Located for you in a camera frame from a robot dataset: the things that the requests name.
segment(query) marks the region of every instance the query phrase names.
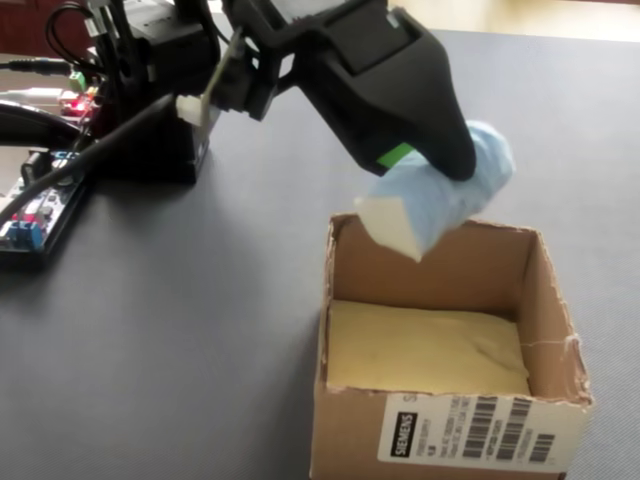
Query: white connector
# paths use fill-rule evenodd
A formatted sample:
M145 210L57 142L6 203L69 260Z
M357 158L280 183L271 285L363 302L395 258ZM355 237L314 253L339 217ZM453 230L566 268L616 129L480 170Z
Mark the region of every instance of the white connector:
M178 117L196 127L205 126L208 122L207 109L203 108L202 97L179 95L176 98Z

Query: green connector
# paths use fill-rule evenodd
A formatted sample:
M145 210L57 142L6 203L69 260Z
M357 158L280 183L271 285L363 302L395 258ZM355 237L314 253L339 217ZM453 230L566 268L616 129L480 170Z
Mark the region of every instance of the green connector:
M84 93L87 91L87 80L81 72L73 72L69 76L69 88L74 93Z

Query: green label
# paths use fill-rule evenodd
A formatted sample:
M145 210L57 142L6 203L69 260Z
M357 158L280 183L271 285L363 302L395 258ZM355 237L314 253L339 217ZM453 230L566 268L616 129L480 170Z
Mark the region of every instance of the green label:
M391 168L393 167L396 163L398 163L405 155L407 155L409 152L415 150L411 145L409 145L408 143L401 143L400 145L398 145L396 148L394 148L393 150L385 153L383 156L381 156L378 159L378 163L380 165L383 165L387 168Z

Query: blue sponge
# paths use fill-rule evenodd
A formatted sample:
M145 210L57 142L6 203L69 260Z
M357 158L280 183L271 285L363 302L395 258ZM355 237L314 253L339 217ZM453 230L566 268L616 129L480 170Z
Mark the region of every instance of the blue sponge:
M491 126L467 122L476 151L476 171L456 182L413 151L356 200L369 235L419 262L447 230L479 213L515 172L509 144Z

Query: siemens logo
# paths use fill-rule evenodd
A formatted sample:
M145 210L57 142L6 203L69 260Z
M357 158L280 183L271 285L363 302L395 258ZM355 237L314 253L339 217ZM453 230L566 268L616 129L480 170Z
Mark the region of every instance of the siemens logo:
M391 444L392 457L409 458L417 421L417 413L398 412L396 429L393 432L393 443Z

